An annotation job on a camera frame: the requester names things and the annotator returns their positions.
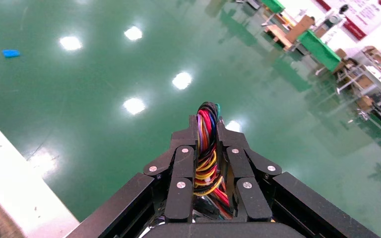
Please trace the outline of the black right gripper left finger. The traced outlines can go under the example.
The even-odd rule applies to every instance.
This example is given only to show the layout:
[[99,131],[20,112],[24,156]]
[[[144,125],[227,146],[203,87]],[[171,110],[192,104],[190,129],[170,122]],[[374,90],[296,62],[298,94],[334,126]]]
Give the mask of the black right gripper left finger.
[[192,222],[196,170],[196,116],[186,129],[172,133],[169,149],[148,163],[143,172],[159,182],[167,223]]

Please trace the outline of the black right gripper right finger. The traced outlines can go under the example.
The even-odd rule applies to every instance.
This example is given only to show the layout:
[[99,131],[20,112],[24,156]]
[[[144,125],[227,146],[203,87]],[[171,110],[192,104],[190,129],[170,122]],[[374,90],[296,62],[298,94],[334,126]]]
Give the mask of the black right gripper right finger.
[[217,152],[225,180],[233,221],[269,222],[275,189],[272,178],[281,174],[279,165],[253,151],[241,132],[217,124]]

